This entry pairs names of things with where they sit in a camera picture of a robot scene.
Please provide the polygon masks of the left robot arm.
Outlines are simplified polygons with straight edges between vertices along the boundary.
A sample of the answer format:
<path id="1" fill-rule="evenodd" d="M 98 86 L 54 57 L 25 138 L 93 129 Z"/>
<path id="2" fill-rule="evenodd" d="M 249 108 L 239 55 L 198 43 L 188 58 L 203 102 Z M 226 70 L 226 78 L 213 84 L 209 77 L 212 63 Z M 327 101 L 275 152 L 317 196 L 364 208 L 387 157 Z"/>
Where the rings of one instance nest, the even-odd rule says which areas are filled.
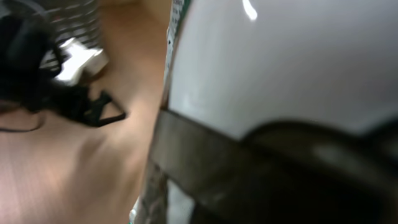
<path id="1" fill-rule="evenodd" d="M 94 128 L 126 118 L 124 108 L 107 92 L 91 100 L 88 85 L 59 79 L 83 70 L 81 65 L 67 68 L 66 64 L 45 27 L 13 14 L 1 18 L 1 100 L 31 113 L 50 110 Z"/>

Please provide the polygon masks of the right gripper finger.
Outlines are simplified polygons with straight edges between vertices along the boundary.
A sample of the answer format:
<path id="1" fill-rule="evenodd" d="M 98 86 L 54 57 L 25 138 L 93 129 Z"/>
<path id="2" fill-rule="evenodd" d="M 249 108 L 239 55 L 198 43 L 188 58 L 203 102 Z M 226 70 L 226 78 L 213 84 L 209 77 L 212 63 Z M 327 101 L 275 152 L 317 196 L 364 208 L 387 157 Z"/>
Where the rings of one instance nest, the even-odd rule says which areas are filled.
<path id="1" fill-rule="evenodd" d="M 397 120 L 362 134 L 273 121 L 232 139 L 171 111 L 149 154 L 157 223 L 396 223 Z"/>

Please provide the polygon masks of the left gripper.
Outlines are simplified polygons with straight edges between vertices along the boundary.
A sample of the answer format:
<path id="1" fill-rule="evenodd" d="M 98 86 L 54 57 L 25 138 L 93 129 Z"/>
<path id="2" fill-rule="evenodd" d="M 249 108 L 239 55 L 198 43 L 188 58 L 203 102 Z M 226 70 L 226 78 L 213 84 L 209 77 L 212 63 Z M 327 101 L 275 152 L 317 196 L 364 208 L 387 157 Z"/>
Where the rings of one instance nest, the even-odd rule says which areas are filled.
<path id="1" fill-rule="evenodd" d="M 46 108 L 66 119 L 99 128 L 126 119 L 126 110 L 106 91 L 91 100 L 88 86 L 51 84 Z"/>

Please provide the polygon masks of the green 3M package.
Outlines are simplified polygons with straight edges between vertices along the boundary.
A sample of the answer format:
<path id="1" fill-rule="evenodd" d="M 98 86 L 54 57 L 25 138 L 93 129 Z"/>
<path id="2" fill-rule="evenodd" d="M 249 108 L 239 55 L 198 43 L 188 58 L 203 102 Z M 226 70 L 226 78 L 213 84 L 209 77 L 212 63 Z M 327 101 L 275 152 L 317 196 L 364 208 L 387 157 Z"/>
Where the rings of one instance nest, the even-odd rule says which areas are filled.
<path id="1" fill-rule="evenodd" d="M 155 126 L 163 110 L 236 140 L 273 121 L 362 134 L 397 120 L 397 2 L 174 1 Z M 150 149 L 136 223 L 157 223 Z"/>

